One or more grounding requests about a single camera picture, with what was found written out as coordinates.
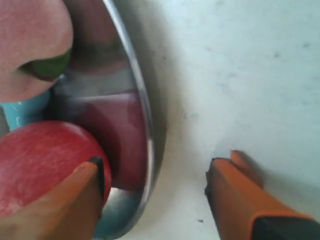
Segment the red ball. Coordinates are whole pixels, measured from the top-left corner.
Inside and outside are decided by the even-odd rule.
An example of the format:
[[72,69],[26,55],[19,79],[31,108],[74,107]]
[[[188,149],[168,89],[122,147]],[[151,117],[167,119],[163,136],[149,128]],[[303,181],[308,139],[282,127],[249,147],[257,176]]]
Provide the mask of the red ball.
[[104,201],[111,189],[111,170],[103,149],[83,128],[61,121],[42,121],[0,139],[0,217],[13,214],[59,185],[92,157],[104,163]]

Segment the green object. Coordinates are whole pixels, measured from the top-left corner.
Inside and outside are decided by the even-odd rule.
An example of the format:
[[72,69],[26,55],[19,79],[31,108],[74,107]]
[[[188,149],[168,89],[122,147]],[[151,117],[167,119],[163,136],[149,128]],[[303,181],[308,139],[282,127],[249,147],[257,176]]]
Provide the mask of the green object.
[[66,70],[71,51],[69,49],[66,53],[59,56],[27,62],[20,67],[20,70],[39,80],[52,82]]

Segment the blue object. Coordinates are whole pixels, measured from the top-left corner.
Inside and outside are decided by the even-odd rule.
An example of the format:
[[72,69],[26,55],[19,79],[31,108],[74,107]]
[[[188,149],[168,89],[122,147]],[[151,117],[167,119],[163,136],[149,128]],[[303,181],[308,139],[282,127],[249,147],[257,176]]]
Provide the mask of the blue object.
[[25,101],[2,103],[10,131],[43,120],[42,111],[50,100],[49,90]]

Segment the metal bowl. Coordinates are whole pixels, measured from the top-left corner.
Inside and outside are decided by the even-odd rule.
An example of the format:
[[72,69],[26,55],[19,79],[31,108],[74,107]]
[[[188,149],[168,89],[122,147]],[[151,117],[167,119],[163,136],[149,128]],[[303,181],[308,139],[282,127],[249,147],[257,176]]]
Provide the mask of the metal bowl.
[[164,129],[155,131],[143,75],[113,1],[65,4],[74,27],[72,57],[51,89],[45,117],[83,126],[104,147],[114,188],[94,239],[117,239],[134,227],[148,202],[163,152],[155,152],[154,134]]

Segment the white table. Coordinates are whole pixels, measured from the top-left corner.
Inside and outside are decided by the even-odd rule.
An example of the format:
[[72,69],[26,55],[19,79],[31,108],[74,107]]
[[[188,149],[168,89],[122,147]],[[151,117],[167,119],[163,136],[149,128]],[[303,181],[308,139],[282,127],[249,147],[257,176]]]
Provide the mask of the white table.
[[168,121],[155,191],[123,239],[218,240],[205,172],[231,149],[320,220],[320,2],[116,1]]

